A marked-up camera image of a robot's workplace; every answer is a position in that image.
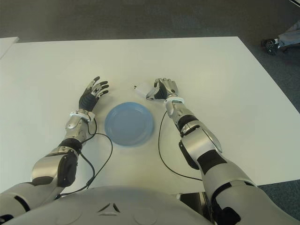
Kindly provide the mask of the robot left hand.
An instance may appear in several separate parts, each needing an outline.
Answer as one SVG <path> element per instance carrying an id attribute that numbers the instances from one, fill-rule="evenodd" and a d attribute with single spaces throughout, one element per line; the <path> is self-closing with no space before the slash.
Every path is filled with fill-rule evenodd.
<path id="1" fill-rule="evenodd" d="M 98 100 L 109 92 L 108 81 L 98 82 L 99 76 L 95 77 L 86 87 L 79 99 L 79 109 L 92 112 Z"/>

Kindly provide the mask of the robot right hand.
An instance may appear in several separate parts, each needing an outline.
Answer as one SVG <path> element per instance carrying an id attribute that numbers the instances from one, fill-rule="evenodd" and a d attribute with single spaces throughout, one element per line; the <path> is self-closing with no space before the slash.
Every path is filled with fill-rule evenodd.
<path id="1" fill-rule="evenodd" d="M 178 96 L 178 87 L 175 81 L 166 78 L 158 78 L 154 82 L 154 87 L 146 95 L 147 100 L 166 100 L 169 97 Z"/>

